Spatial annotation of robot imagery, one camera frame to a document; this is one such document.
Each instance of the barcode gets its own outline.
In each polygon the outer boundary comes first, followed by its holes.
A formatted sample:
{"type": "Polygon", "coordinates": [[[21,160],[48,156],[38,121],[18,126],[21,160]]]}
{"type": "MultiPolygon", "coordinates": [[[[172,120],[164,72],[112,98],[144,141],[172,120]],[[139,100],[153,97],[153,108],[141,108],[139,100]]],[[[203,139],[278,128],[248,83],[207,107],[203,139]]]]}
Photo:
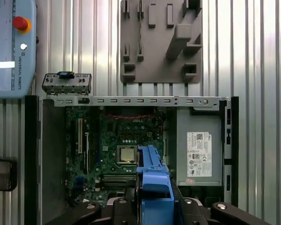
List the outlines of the barcode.
{"type": "Polygon", "coordinates": [[[203,134],[197,134],[197,140],[203,140],[203,134]]]}

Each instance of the corrugated metal wall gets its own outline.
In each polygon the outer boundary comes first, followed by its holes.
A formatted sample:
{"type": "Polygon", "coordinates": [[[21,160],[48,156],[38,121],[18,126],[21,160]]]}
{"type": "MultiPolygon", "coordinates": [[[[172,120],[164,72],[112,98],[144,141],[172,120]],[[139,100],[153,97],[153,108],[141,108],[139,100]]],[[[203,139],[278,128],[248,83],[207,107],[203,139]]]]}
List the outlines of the corrugated metal wall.
{"type": "Polygon", "coordinates": [[[45,73],[72,70],[97,96],[239,96],[239,207],[281,225],[281,0],[202,1],[204,76],[185,87],[120,82],[118,0],[37,0],[37,92],[45,73]]]}
{"type": "Polygon", "coordinates": [[[0,192],[0,225],[24,224],[24,103],[0,101],[0,157],[18,159],[18,187],[0,192]]]}

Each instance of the white sticker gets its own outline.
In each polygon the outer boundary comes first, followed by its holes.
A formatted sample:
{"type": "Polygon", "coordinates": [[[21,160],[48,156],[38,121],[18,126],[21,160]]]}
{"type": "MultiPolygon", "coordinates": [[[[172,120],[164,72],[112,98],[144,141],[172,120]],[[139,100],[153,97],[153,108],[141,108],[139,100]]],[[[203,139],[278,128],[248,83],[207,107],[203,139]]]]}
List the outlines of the white sticker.
{"type": "Polygon", "coordinates": [[[212,139],[208,132],[187,132],[187,177],[212,176],[212,139]]]}

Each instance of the motherboard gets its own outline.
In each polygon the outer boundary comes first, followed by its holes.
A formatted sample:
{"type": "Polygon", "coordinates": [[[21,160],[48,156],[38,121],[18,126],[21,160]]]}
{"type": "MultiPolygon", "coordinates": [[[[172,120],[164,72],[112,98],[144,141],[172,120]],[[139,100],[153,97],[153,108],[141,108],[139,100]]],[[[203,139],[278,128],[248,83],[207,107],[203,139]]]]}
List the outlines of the motherboard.
{"type": "Polygon", "coordinates": [[[134,180],[138,145],[154,145],[163,155],[162,112],[111,107],[68,107],[66,149],[67,202],[122,196],[134,180]]]}

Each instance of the metal screw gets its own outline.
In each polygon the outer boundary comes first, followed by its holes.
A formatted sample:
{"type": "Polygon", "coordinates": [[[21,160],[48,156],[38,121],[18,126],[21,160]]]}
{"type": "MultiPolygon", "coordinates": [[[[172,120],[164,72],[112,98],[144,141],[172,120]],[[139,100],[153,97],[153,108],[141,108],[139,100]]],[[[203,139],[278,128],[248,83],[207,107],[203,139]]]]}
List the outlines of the metal screw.
{"type": "Polygon", "coordinates": [[[25,43],[20,44],[20,49],[25,50],[27,48],[27,45],[25,43]]]}
{"type": "Polygon", "coordinates": [[[227,207],[223,204],[217,204],[217,208],[220,208],[221,210],[225,210],[227,207]]]}
{"type": "Polygon", "coordinates": [[[188,198],[184,199],[184,201],[185,201],[187,204],[191,204],[191,203],[192,203],[192,201],[191,201],[190,199],[188,199],[188,198]]]}
{"type": "Polygon", "coordinates": [[[207,99],[204,99],[203,100],[203,105],[207,105],[208,104],[208,100],[207,99]]]}
{"type": "Polygon", "coordinates": [[[88,208],[89,210],[91,210],[91,209],[95,208],[95,206],[92,205],[92,204],[89,204],[89,205],[87,206],[87,208],[88,208]]]}

